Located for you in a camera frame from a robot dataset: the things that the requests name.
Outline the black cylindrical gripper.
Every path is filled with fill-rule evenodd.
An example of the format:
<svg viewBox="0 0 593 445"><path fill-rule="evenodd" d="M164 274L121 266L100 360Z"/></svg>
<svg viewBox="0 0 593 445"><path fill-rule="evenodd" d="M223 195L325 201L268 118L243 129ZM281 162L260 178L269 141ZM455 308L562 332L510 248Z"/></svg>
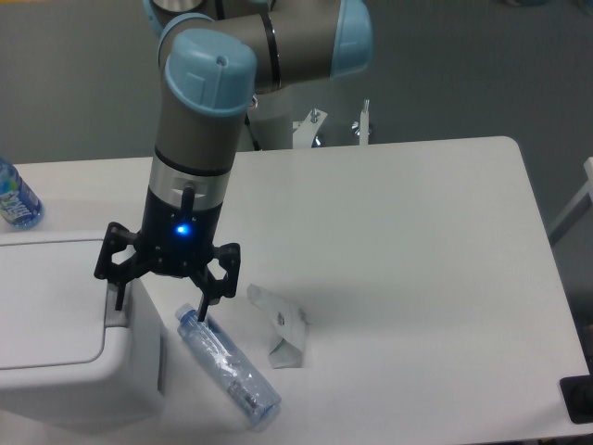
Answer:
<svg viewBox="0 0 593 445"><path fill-rule="evenodd" d="M221 298L234 298L241 248L238 243L213 246L219 217L219 207L184 213L148 191L139 233L130 232L118 222L111 222L107 226L94 275L115 287L115 310L123 309L127 284L149 271L174 277L189 275L202 292L197 315L199 322L205 321L208 308L218 304ZM127 247L133 247L132 256L116 263L114 255ZM208 267L213 260L225 271L220 279Z"/></svg>

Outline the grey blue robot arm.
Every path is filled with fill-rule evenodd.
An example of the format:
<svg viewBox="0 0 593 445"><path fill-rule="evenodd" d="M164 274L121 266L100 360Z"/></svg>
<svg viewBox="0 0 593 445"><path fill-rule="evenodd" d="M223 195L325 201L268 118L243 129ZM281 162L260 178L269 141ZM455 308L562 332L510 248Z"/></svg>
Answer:
<svg viewBox="0 0 593 445"><path fill-rule="evenodd" d="M161 111L141 228L107 227L95 276L107 282L107 319L126 324L127 287L147 273L188 278L199 310L235 295L241 250L214 236L256 94L366 69L372 20L361 1L149 1L161 28Z"/></svg>

